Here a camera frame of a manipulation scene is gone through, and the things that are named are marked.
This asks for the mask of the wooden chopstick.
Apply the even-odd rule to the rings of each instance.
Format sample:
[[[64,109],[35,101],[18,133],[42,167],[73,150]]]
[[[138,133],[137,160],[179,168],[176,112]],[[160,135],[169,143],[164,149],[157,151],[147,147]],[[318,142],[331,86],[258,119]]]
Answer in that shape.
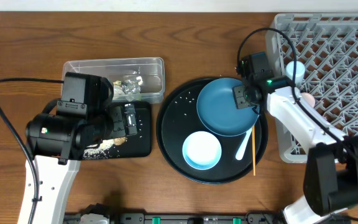
[[[252,171],[253,176],[256,176],[256,143],[255,143],[255,125],[252,127]]]

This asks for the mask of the dark blue plate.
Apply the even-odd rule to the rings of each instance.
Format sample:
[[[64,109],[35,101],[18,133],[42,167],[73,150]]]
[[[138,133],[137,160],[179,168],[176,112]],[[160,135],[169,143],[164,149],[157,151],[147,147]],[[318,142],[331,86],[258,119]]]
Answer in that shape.
[[[241,85],[238,79],[219,78],[200,91],[196,103],[197,114],[211,132],[225,137],[239,136],[256,123],[258,107],[236,107],[233,88]]]

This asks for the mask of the pile of white rice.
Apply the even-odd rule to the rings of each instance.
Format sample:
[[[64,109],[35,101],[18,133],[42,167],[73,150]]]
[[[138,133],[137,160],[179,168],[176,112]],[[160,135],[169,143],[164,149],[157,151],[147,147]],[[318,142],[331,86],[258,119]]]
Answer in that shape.
[[[139,133],[126,136],[127,141],[114,145],[113,139],[103,140],[100,145],[93,145],[85,149],[83,160],[118,159],[128,157],[144,157],[150,154],[150,134],[139,129]]]

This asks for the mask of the brown food scrap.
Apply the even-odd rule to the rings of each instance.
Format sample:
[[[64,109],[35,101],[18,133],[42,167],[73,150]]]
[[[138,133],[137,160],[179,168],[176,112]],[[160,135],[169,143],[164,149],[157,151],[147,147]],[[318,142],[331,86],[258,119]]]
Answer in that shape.
[[[126,137],[115,138],[115,139],[113,139],[113,141],[114,141],[114,145],[120,146],[127,141],[127,138]]]

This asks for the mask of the light blue cup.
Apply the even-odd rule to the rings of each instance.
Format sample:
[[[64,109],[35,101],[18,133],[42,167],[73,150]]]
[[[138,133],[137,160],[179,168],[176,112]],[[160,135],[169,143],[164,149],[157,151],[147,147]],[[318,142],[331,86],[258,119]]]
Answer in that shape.
[[[291,61],[285,67],[285,75],[293,80],[293,74],[295,74],[295,85],[297,88],[301,87],[301,84],[304,80],[304,75],[306,73],[306,68],[302,62],[299,61]]]

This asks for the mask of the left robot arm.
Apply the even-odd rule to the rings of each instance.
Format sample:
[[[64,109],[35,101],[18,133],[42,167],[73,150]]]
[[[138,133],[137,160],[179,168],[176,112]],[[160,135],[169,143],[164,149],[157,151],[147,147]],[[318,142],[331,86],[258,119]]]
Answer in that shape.
[[[91,119],[38,114],[26,129],[24,198],[19,223],[62,223],[71,186],[84,158],[105,159],[137,134],[135,105],[111,105]]]

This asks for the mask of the yellow green snack wrapper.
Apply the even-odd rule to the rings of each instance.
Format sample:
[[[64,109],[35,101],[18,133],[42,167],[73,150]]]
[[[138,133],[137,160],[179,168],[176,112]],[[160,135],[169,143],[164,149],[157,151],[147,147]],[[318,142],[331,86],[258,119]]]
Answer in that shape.
[[[121,81],[115,81],[114,83],[113,83],[115,86],[121,86],[122,85],[122,82]]]

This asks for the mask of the pink cup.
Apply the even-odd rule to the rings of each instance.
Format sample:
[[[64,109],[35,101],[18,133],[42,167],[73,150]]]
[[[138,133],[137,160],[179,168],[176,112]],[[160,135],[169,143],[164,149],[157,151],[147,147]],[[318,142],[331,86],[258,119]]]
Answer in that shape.
[[[316,104],[316,100],[313,97],[313,95],[309,94],[309,93],[301,93],[302,97],[305,99],[305,101],[312,107],[314,108],[315,104]]]

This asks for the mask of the foil wrapper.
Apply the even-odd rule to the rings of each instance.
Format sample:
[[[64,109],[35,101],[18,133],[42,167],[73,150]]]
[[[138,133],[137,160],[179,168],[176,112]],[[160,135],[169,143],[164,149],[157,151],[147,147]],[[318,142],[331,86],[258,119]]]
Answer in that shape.
[[[141,92],[141,86],[143,85],[143,79],[141,76],[129,78],[121,83],[123,92],[127,95],[135,95]]]

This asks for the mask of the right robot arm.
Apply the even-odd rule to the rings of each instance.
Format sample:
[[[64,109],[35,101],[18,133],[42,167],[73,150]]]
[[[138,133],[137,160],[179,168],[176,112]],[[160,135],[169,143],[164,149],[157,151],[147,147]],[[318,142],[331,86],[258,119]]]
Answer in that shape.
[[[236,84],[233,93],[239,109],[267,111],[306,152],[303,196],[282,210],[281,222],[345,219],[343,211],[358,205],[358,136],[348,136],[328,123],[288,77]]]

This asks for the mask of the light blue bowl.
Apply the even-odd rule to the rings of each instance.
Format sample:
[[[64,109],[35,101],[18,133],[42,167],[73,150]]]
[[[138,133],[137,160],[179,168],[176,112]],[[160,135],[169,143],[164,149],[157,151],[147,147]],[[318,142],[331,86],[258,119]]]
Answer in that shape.
[[[196,170],[213,168],[222,155],[222,147],[218,138],[206,131],[190,134],[182,145],[185,162]]]

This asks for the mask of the light blue spoon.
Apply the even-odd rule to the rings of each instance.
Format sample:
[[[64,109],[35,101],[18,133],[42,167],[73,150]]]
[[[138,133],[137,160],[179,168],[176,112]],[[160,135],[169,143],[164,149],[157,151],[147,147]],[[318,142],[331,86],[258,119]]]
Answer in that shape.
[[[236,160],[240,161],[244,157],[245,151],[247,149],[247,143],[249,141],[251,134],[252,134],[252,129],[249,129],[246,131],[245,136],[243,137],[242,142],[241,142],[239,148],[237,149],[237,152],[235,155]]]

